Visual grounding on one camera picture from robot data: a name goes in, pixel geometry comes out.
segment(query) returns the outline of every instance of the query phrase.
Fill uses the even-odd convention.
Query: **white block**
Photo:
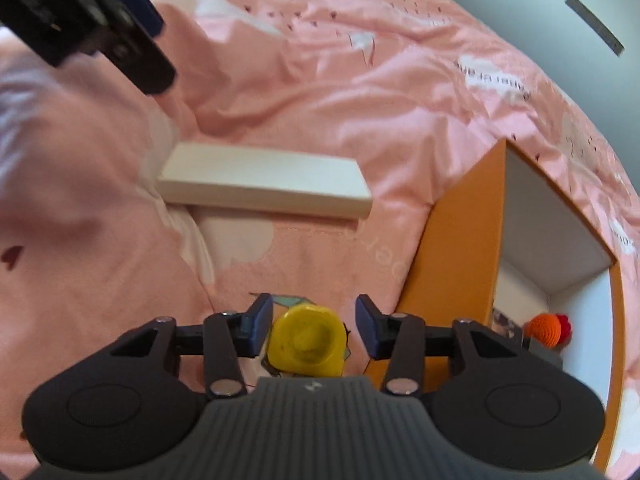
[[[372,197],[350,158],[181,142],[158,176],[165,202],[366,218]]]

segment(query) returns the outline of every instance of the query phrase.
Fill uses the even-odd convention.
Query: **logo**
[[[312,394],[316,393],[316,391],[321,390],[322,388],[324,388],[324,385],[322,383],[319,383],[318,381],[313,381],[311,383],[305,384],[305,390],[311,392]]]

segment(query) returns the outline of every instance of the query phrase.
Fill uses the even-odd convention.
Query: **yellow toy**
[[[267,359],[283,372],[339,377],[346,346],[347,331],[333,310],[301,304],[273,324]]]

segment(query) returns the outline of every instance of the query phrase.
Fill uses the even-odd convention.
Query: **pink blanket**
[[[179,78],[139,94],[102,57],[54,70],[0,32],[0,470],[35,465],[20,409],[39,383],[158,315],[330,306],[367,362],[353,300],[396,305],[437,198],[512,137],[568,192],[623,268],[640,323],[640,202],[585,115],[451,0],[158,0]],[[153,177],[181,137],[356,158],[375,198],[358,225],[166,206]],[[640,340],[609,475],[640,463]],[[244,363],[249,381],[262,373]],[[201,383],[197,362],[184,379]]]

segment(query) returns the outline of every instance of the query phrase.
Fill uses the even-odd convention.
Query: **small figurine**
[[[278,370],[311,377],[339,377],[344,368],[347,331],[324,306],[299,304],[271,328],[267,359]]]
[[[564,314],[538,314],[524,327],[526,337],[536,338],[546,348],[564,346],[571,334],[571,323]]]

